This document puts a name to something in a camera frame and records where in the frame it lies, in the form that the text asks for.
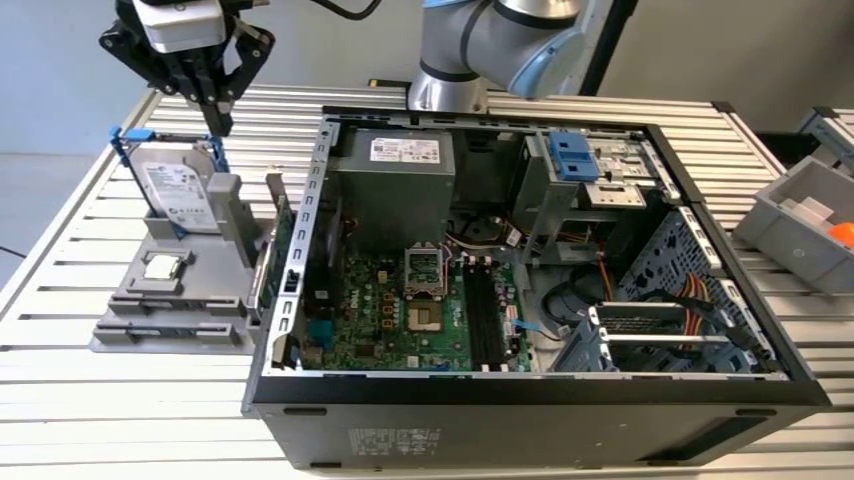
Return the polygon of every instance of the floor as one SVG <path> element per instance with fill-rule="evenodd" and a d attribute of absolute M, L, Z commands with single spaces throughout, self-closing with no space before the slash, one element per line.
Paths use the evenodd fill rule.
<path fill-rule="evenodd" d="M 0 153 L 0 247 L 27 255 L 95 158 Z M 20 262 L 0 250 L 0 288 Z"/>

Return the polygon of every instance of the slotted metal table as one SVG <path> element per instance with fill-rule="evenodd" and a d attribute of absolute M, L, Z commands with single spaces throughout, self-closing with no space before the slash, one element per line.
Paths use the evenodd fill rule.
<path fill-rule="evenodd" d="M 242 196 L 273 217 L 265 171 L 285 171 L 299 201 L 322 105 L 403 108 L 402 89 L 254 87 L 226 139 Z M 732 230 L 753 194 L 782 172 L 738 115 L 710 103 L 492 93 L 500 115 L 658 124 Z M 202 115 L 150 93 L 126 122 L 202 133 Z M 250 357 L 94 354 L 91 331 L 146 234 L 146 204 L 107 149 L 0 294 L 3 478 L 314 478 L 297 472 L 258 420 L 241 417 Z M 757 285 L 821 378 L 834 411 L 800 422 L 702 468 L 338 472 L 385 478 L 790 479 L 854 476 L 854 297 L 817 294 L 738 245 Z"/>

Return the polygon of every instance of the green circuit board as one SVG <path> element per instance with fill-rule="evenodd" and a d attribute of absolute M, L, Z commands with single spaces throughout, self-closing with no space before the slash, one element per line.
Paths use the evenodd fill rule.
<path fill-rule="evenodd" d="M 309 361 L 309 368 L 473 371 L 462 263 L 449 262 L 446 295 L 435 301 L 431 298 L 407 299 L 403 262 L 403 256 L 351 256 L 347 259 L 334 341 L 323 352 L 322 365 Z M 509 268 L 497 268 L 493 278 L 497 288 L 513 288 Z M 517 301 L 506 303 L 518 307 Z M 496 328 L 502 337 L 504 322 L 505 314 L 501 313 Z M 505 342 L 510 348 L 510 339 L 505 338 Z M 518 343 L 521 351 L 509 364 L 514 371 L 530 371 L 524 337 Z"/>

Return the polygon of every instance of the white wall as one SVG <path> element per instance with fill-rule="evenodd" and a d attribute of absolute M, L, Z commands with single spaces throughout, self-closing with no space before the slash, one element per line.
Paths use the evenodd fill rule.
<path fill-rule="evenodd" d="M 641 0 L 601 95 L 726 100 L 757 130 L 854 108 L 854 1 Z"/>

